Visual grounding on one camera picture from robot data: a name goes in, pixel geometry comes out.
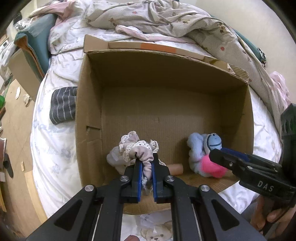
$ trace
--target triangular cutout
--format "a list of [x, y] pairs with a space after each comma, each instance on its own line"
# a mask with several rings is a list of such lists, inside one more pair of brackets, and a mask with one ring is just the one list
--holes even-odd
[[82, 205], [82, 200], [77, 200], [62, 216], [55, 221], [54, 225], [66, 231], [70, 231], [76, 220], [77, 214]]
[[231, 215], [217, 200], [212, 200], [213, 207], [216, 211], [219, 223], [223, 231], [227, 231], [239, 225], [239, 221]]

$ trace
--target beige blanket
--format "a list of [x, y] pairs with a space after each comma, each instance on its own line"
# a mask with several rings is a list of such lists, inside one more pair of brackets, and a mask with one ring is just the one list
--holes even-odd
[[97, 28], [133, 26], [144, 33], [187, 36], [217, 59], [240, 67], [249, 74], [249, 85], [264, 101], [281, 136], [280, 114], [287, 103], [259, 60], [232, 28], [195, 6], [174, 0], [141, 0], [118, 4], [93, 1], [86, 19]]

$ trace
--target metal screw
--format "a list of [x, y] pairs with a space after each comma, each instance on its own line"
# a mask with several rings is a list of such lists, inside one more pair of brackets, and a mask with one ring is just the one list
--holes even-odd
[[203, 191], [203, 192], [207, 192], [210, 190], [210, 187], [208, 185], [201, 185], [200, 186], [200, 189]]
[[167, 176], [165, 179], [166, 179], [168, 182], [173, 182], [173, 181], [175, 180], [174, 176], [171, 176], [171, 175]]
[[127, 182], [129, 180], [128, 176], [121, 176], [120, 181]]
[[87, 186], [85, 186], [85, 191], [87, 191], [87, 192], [91, 192], [91, 191], [93, 191], [94, 190], [94, 186], [93, 185], [87, 185]]

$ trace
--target dark gray striped cloth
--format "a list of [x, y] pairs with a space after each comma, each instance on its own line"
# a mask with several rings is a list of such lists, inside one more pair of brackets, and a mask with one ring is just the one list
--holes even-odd
[[54, 125], [75, 120], [77, 86], [63, 87], [52, 93], [49, 118]]

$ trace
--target cardboard tube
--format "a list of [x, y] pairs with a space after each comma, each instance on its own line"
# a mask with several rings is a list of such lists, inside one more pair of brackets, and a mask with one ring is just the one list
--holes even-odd
[[170, 174], [173, 176], [182, 175], [183, 174], [183, 165], [182, 164], [170, 164], [167, 165]]

